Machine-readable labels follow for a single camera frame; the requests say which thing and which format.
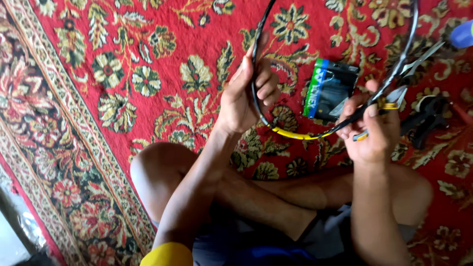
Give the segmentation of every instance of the forearm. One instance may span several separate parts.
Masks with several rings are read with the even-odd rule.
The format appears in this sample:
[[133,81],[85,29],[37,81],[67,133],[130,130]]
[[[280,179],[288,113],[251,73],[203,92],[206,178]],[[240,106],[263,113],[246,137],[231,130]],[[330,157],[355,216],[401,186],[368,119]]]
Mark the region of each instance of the forearm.
[[386,166],[355,163],[352,239],[357,253],[370,265],[409,265],[409,253],[392,211]]
[[192,249],[239,137],[221,130],[216,123],[202,153],[167,203],[154,248],[166,242],[179,242]]

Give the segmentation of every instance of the green packet label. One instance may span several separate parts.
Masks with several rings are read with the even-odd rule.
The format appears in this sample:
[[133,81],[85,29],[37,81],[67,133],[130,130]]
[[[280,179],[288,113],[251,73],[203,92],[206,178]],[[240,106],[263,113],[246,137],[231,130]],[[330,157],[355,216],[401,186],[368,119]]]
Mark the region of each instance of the green packet label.
[[323,82],[327,73],[328,60],[318,58],[315,61],[314,73],[307,91],[306,104],[303,116],[314,118],[320,98]]

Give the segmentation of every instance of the blue object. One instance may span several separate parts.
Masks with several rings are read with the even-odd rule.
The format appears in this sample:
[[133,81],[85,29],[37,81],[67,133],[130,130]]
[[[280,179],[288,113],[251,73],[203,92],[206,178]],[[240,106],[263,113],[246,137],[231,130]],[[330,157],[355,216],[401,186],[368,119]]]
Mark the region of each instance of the blue object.
[[473,20],[467,21],[453,29],[450,41],[458,49],[473,45]]

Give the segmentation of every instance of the red persian rug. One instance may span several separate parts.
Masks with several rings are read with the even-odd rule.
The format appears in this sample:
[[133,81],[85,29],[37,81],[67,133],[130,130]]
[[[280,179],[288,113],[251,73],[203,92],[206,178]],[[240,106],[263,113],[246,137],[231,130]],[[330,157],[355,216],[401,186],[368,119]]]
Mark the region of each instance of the red persian rug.
[[[473,18],[471,0],[421,0],[411,55]],[[358,89],[396,60],[408,0],[278,0],[264,50],[280,76],[271,110],[286,130],[320,132],[302,117],[317,57],[361,68]],[[267,1],[2,0],[0,170],[12,179],[59,264],[138,265],[155,231],[130,181],[130,161],[153,142],[199,152],[219,96],[249,48]],[[443,94],[472,111],[473,48],[443,47],[417,70],[400,113]],[[418,151],[403,138],[393,161],[435,188],[409,243],[413,265],[473,263],[473,139],[452,112]],[[333,135],[290,140],[257,125],[232,156],[248,178],[283,179],[350,164]]]

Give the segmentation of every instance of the scissors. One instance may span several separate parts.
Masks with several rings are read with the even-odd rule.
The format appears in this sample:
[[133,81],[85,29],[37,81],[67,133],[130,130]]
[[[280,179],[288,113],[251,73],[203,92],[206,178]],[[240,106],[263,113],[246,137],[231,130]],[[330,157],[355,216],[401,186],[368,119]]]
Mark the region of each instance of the scissors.
[[[385,101],[378,101],[379,114],[384,115],[388,110],[399,109],[403,103],[404,96],[407,92],[407,85],[401,86],[393,90],[388,96],[386,96]],[[359,142],[368,137],[368,129],[365,129],[362,133],[353,136],[354,142]]]
[[445,44],[444,41],[438,41],[436,44],[434,44],[430,49],[427,50],[427,52],[425,52],[419,59],[417,59],[416,61],[408,64],[408,65],[405,65],[403,67],[403,71],[401,72],[401,74],[403,74],[404,72],[406,72],[408,69],[411,69],[409,70],[409,72],[407,72],[398,82],[398,85],[400,84],[407,84],[407,85],[411,85],[413,82],[414,82],[414,74],[415,74],[415,70],[418,66],[420,66],[420,64],[422,64],[422,62],[424,62],[427,58],[429,58],[431,55],[433,55],[433,53],[435,53],[440,47],[442,47],[443,45]]

